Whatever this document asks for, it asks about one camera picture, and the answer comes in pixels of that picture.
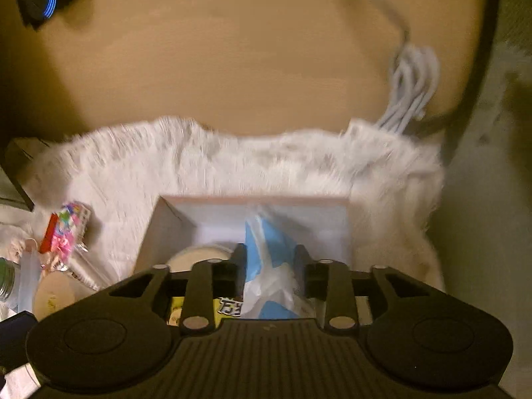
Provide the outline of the black television monitor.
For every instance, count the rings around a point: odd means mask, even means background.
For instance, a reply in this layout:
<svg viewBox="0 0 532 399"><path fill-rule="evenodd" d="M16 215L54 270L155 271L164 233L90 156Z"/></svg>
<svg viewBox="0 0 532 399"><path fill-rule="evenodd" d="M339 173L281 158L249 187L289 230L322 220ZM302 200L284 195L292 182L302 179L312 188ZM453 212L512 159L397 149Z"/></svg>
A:
<svg viewBox="0 0 532 399"><path fill-rule="evenodd" d="M11 137L1 143L1 205L26 212L46 205L41 159L52 142L37 137Z"/></svg>

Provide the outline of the pink cardboard box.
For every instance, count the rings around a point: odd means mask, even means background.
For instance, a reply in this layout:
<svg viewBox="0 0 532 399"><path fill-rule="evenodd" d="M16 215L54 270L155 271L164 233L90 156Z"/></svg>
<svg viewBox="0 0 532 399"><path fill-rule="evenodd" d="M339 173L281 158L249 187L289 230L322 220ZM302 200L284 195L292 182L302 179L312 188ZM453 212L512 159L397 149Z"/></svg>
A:
<svg viewBox="0 0 532 399"><path fill-rule="evenodd" d="M134 270L166 264L187 271L202 260L226 260L247 249L243 296L217 297L214 320L314 318L314 299L296 281L294 250L314 260L352 263L350 218L343 198L161 197Z"/></svg>

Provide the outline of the blue white tissue packet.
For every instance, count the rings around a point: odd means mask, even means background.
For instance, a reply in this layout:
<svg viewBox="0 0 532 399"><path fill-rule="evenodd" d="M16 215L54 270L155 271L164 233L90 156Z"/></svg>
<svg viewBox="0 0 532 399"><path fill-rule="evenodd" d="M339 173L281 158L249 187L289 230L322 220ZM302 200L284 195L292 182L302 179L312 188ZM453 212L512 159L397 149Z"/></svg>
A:
<svg viewBox="0 0 532 399"><path fill-rule="evenodd" d="M248 212L244 245L247 268L242 317L256 320L314 318L316 309L306 299L295 276L297 246L281 222L261 207Z"/></svg>

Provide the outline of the green lid glass jar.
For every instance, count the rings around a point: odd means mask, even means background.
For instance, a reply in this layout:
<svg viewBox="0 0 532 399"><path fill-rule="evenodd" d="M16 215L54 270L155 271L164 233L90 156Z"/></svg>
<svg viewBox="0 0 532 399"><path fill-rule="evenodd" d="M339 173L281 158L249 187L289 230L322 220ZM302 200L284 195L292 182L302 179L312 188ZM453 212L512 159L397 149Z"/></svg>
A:
<svg viewBox="0 0 532 399"><path fill-rule="evenodd" d="M0 258L0 299L2 303L16 305L20 286L20 266Z"/></svg>

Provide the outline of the colourful candy packet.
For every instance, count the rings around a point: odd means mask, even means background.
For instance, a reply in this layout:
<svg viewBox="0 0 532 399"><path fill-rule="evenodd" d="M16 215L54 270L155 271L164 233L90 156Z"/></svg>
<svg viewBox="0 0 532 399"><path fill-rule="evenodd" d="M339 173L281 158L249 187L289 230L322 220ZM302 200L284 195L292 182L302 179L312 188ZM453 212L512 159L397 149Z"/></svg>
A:
<svg viewBox="0 0 532 399"><path fill-rule="evenodd" d="M79 202L69 202L53 212L39 253L52 252L62 259L68 259L72 251L83 241L91 210Z"/></svg>

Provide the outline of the clear jar beige lid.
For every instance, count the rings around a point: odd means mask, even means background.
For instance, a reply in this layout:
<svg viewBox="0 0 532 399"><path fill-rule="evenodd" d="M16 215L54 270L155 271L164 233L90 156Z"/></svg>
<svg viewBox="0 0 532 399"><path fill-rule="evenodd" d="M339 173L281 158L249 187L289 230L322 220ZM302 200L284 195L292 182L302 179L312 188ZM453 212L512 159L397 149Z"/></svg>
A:
<svg viewBox="0 0 532 399"><path fill-rule="evenodd" d="M91 296L94 291L67 273L55 271L44 277L33 297L33 314L38 321Z"/></svg>

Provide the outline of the white fringed cloth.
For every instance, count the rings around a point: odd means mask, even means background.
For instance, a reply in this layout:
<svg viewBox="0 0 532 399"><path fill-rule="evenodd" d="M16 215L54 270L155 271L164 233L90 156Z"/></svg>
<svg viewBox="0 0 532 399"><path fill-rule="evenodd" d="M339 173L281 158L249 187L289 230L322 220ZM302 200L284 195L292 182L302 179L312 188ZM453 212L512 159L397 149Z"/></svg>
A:
<svg viewBox="0 0 532 399"><path fill-rule="evenodd" d="M95 246L124 276L157 199L175 196L341 197L349 202L358 269L385 265L444 288L426 236L444 180L437 150L353 121L341 134L297 131L238 138L180 118L104 128L60 144L22 139L33 212L1 210L1 253L16 258L65 201L88 204Z"/></svg>

